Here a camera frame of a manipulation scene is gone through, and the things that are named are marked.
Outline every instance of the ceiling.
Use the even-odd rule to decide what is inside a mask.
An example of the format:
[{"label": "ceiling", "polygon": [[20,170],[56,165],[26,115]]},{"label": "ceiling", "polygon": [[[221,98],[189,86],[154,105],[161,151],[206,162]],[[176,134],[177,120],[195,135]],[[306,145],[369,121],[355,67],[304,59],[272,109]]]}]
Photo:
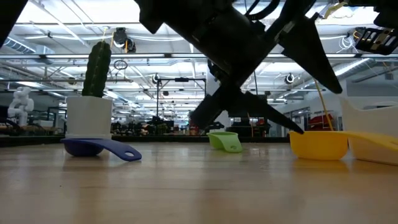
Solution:
[{"label": "ceiling", "polygon": [[[125,27],[127,34],[134,40],[137,47],[137,54],[156,53],[199,53],[187,41],[183,40],[176,32],[167,25],[162,25],[155,35],[150,34],[139,23],[139,7],[133,0],[34,0],[28,2],[10,37],[18,40],[24,45],[37,49],[39,46],[46,46],[54,54],[88,54],[95,43],[103,37],[111,43],[112,33],[117,27]],[[254,12],[261,10],[268,4],[261,1]],[[315,12],[322,11],[327,2],[317,1],[314,7],[307,13],[312,16]],[[244,1],[238,1],[235,8],[244,13]],[[283,3],[266,19],[262,20],[268,27],[278,18]],[[371,8],[343,8],[332,14],[328,19],[317,21],[318,33],[321,37],[323,48],[328,54],[350,54],[353,53],[353,42],[344,39],[344,36],[358,26],[373,26],[373,20],[377,16]],[[272,53],[279,54],[283,49],[277,46]],[[124,51],[112,46],[114,54],[123,54]],[[2,54],[21,54],[9,47],[1,49]],[[156,92],[152,83],[154,74],[160,78],[206,78],[207,64],[205,58],[129,58],[124,59],[128,63],[125,70],[114,69],[114,62],[111,62],[111,73],[109,74],[106,89],[125,90],[113,91],[117,95],[114,101],[118,111],[135,110],[142,115],[151,115],[154,107]],[[330,60],[331,64],[341,64],[335,58]],[[86,71],[86,59],[56,59],[52,63],[38,63],[35,60],[2,60],[4,71],[0,77],[7,79],[24,80],[67,80],[71,77],[84,79]],[[9,66],[15,68],[10,72]],[[287,85],[284,78],[288,74],[295,76],[293,85]],[[258,89],[291,89],[295,86],[305,85],[311,77],[294,62],[286,60],[265,61],[256,69],[256,80]],[[41,88],[52,91],[52,97],[63,101],[63,96],[78,95],[81,89],[81,82],[51,82],[39,83],[40,86],[31,85],[32,88]],[[11,86],[19,86],[21,83],[11,83]],[[168,96],[161,98],[186,99],[182,104],[171,103],[164,100],[166,111],[175,114],[182,114],[186,118],[190,110],[195,109],[200,100],[204,97],[203,82],[176,83],[169,82],[163,88],[168,89],[190,89],[191,91],[170,91]],[[256,83],[252,75],[243,85],[245,89],[254,89]],[[283,92],[272,92],[273,98],[283,96]]]}]

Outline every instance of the wooden table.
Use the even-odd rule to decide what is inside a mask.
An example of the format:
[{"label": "wooden table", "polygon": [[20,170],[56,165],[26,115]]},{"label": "wooden table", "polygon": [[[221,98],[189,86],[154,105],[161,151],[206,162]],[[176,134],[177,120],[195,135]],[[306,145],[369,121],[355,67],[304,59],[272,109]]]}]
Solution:
[{"label": "wooden table", "polygon": [[395,166],[295,159],[288,144],[132,145],[142,161],[0,149],[0,223],[398,223]]}]

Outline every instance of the white pot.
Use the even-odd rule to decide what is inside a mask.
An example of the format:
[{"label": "white pot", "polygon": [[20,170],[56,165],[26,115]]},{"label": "white pot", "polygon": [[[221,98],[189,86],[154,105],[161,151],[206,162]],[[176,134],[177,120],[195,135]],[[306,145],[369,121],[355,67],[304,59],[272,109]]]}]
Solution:
[{"label": "white pot", "polygon": [[66,138],[111,139],[112,101],[94,96],[67,98]]}]

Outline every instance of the potted cactus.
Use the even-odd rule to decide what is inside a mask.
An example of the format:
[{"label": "potted cactus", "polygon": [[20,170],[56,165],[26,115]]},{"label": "potted cactus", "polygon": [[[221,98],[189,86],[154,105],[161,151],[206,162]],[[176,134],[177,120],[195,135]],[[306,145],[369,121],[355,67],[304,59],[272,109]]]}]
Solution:
[{"label": "potted cactus", "polygon": [[82,96],[67,98],[66,138],[111,139],[112,101],[102,98],[111,54],[104,41],[91,50]]}]

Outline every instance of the white container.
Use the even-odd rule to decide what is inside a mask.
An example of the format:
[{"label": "white container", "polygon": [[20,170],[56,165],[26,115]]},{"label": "white container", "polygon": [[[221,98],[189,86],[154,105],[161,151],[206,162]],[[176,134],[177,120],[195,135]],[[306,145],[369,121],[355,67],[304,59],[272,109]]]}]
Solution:
[{"label": "white container", "polygon": [[[346,131],[385,134],[398,138],[398,121],[395,119],[398,114],[398,106],[358,110],[352,107],[346,99],[341,98],[340,102],[343,110],[343,125]],[[357,159],[398,165],[398,151],[353,138],[349,138],[349,148]]]},{"label": "white container", "polygon": [[111,139],[112,101],[94,96],[67,98],[66,138]]}]

